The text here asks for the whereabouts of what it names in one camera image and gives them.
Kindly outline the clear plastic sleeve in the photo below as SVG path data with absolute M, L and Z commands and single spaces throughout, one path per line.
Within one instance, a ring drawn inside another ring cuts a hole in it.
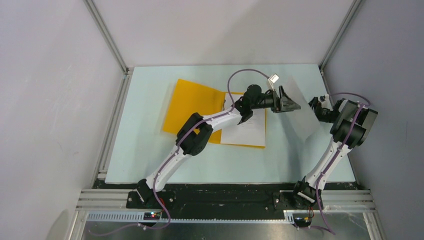
M 300 109 L 282 114 L 283 129 L 289 137 L 304 143 L 320 128 L 320 122 L 292 76 L 282 86 L 285 93 L 300 106 Z

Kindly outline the white paper sheet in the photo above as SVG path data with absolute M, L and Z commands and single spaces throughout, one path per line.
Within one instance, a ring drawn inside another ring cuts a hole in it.
M 223 128 L 219 143 L 264 149 L 266 147 L 266 113 L 265 109 L 254 109 L 252 117 L 246 122 Z

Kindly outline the orange file folder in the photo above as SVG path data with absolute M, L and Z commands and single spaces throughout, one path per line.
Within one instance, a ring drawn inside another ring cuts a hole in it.
M 226 100 L 226 109 L 230 108 L 232 102 L 227 92 L 179 79 L 174 88 L 162 130 L 166 133 L 177 134 L 193 113 L 206 116 L 221 112 L 224 100 Z M 221 130 L 218 130 L 211 135 L 208 142 L 220 144 L 220 139 Z

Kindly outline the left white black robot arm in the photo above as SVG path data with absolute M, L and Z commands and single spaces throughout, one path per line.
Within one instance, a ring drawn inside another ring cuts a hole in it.
M 190 157 L 201 153 L 210 137 L 218 130 L 247 122 L 256 109 L 270 109 L 273 113 L 293 112 L 301 106 L 292 100 L 282 86 L 263 92 L 256 84 L 250 85 L 238 100 L 232 100 L 229 108 L 212 115 L 193 113 L 176 135 L 175 145 L 159 167 L 147 178 L 141 179 L 135 192 L 145 208 L 152 208 L 176 170 Z

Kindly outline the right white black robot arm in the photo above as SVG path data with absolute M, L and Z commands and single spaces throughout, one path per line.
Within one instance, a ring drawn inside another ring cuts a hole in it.
M 325 107 L 329 100 L 330 95 L 326 94 L 308 103 L 320 122 L 332 125 L 331 138 L 315 167 L 294 186 L 290 202 L 297 209 L 309 209 L 317 204 L 337 164 L 353 148 L 363 144 L 378 116 L 365 97 L 361 101 L 342 98 Z

